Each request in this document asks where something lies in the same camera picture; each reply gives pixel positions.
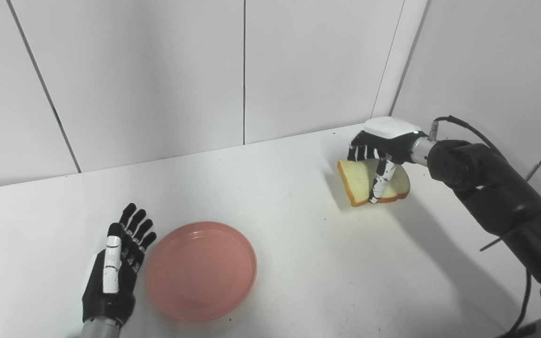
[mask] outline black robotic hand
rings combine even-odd
[[[107,317],[121,327],[133,313],[137,272],[143,264],[146,249],[156,239],[154,231],[146,235],[153,226],[152,220],[143,221],[146,212],[140,209],[135,213],[136,210],[134,203],[129,204],[120,222],[110,225],[107,248],[97,255],[82,297],[84,322]],[[110,253],[115,250],[116,263],[113,263]]]

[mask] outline robotic arm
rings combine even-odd
[[[350,144],[348,160],[380,159],[370,203],[381,197],[395,164],[426,166],[431,177],[451,188],[479,225],[504,241],[541,283],[541,196],[497,149],[453,139],[436,141],[436,134],[437,122],[430,135],[393,117],[365,123]]]
[[[156,239],[156,233],[149,231],[152,220],[144,220],[143,209],[136,210],[135,204],[129,204],[120,222],[110,225],[106,248],[95,259],[82,297],[81,338],[118,338],[133,313],[137,272],[146,249]]]

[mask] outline bread slice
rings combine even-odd
[[[371,186],[375,178],[375,171],[379,164],[378,159],[364,161],[339,161],[337,169],[341,180],[346,188],[346,194],[350,198],[350,204],[354,207],[369,203]],[[389,186],[378,203],[388,203],[404,199],[410,192],[410,179],[401,165],[395,167],[394,176],[389,180]]]

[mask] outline tabletop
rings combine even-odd
[[[0,338],[74,338],[92,255],[129,202],[159,238],[229,224],[258,259],[253,290],[208,323],[154,308],[140,272],[123,338],[493,338],[515,321],[524,267],[427,168],[410,195],[353,208],[337,160],[362,126],[0,187]],[[526,321],[541,318],[535,291]]]

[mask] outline silver cylinder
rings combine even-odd
[[[427,137],[419,137],[410,149],[412,151],[412,160],[427,167],[427,157],[434,144],[435,141],[429,141]]]
[[[83,324],[80,338],[118,338],[120,326],[114,319],[95,317]]]

